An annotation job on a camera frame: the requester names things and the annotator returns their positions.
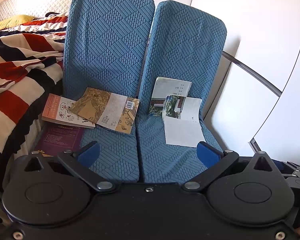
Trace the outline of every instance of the blue seat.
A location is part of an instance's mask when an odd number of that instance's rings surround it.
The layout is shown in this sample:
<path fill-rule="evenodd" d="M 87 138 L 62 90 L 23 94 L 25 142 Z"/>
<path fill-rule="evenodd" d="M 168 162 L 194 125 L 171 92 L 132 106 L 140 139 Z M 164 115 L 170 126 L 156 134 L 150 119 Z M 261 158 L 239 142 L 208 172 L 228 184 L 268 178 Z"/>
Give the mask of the blue seat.
<path fill-rule="evenodd" d="M 199 161 L 196 148 L 165 144 L 162 117 L 148 115 L 154 83 L 159 76 L 192 82 L 188 96 L 202 98 L 199 120 L 203 135 L 208 144 L 221 150 L 204 125 L 202 108 L 225 40 L 226 28 L 218 18 L 179 2 L 159 3 L 141 80 L 136 120 L 145 182 L 184 183 L 208 168 Z"/>
<path fill-rule="evenodd" d="M 64 96 L 79 99 L 87 87 L 128 97 L 137 93 L 154 16 L 153 0 L 72 0 L 64 51 Z M 131 134 L 96 126 L 85 129 L 81 147 L 101 145 L 90 167 L 105 179 L 139 179 L 135 125 Z"/>

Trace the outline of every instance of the seat backrest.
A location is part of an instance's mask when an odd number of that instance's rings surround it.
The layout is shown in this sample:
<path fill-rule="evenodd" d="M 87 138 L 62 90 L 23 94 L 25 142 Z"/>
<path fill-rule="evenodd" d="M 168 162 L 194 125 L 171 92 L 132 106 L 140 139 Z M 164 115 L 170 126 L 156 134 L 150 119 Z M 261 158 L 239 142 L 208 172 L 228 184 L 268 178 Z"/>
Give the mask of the seat backrest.
<path fill-rule="evenodd" d="M 64 96 L 77 100 L 93 87 L 135 97 L 154 8 L 153 0 L 72 0 Z"/>
<path fill-rule="evenodd" d="M 218 18 L 191 6 L 165 1 L 158 5 L 139 92 L 138 111 L 149 112 L 157 77 L 191 81 L 189 97 L 202 107 L 217 72 L 226 27 Z"/>

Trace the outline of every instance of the white paper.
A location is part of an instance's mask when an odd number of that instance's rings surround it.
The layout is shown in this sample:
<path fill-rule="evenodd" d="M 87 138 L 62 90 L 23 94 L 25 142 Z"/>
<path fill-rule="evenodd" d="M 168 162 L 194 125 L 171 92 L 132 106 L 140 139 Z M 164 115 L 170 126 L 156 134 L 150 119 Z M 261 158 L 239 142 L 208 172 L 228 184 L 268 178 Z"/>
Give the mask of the white paper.
<path fill-rule="evenodd" d="M 199 123 L 201 102 L 202 99 L 200 98 L 185 98 L 185 102 L 180 113 L 180 119 Z"/>
<path fill-rule="evenodd" d="M 199 122 L 166 116 L 164 118 L 164 133 L 166 144 L 170 145 L 197 147 L 199 142 L 205 142 Z"/>

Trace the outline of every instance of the bed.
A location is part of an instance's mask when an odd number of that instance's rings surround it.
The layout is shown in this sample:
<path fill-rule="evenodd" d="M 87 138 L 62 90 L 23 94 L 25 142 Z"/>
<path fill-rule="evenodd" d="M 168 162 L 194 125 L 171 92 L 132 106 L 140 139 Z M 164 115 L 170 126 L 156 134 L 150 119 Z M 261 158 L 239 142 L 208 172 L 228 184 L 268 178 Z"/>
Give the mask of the bed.
<path fill-rule="evenodd" d="M 0 31 L 0 192 L 9 164 L 31 151 L 41 131 L 41 113 L 48 94 L 62 93 L 70 4 L 71 0 L 0 3 L 0 21 L 19 14 L 36 18 Z M 45 17 L 48 12 L 58 15 Z"/>

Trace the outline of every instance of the barcode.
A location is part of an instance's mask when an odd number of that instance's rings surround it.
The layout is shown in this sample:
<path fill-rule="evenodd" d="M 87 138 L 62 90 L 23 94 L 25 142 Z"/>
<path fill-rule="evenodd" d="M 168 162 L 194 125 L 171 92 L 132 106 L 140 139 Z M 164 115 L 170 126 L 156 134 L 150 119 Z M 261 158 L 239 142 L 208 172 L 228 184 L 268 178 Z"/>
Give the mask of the barcode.
<path fill-rule="evenodd" d="M 127 101 L 126 108 L 128 108 L 128 109 L 132 110 L 132 109 L 133 109 L 133 106 L 134 106 L 134 102 Z"/>

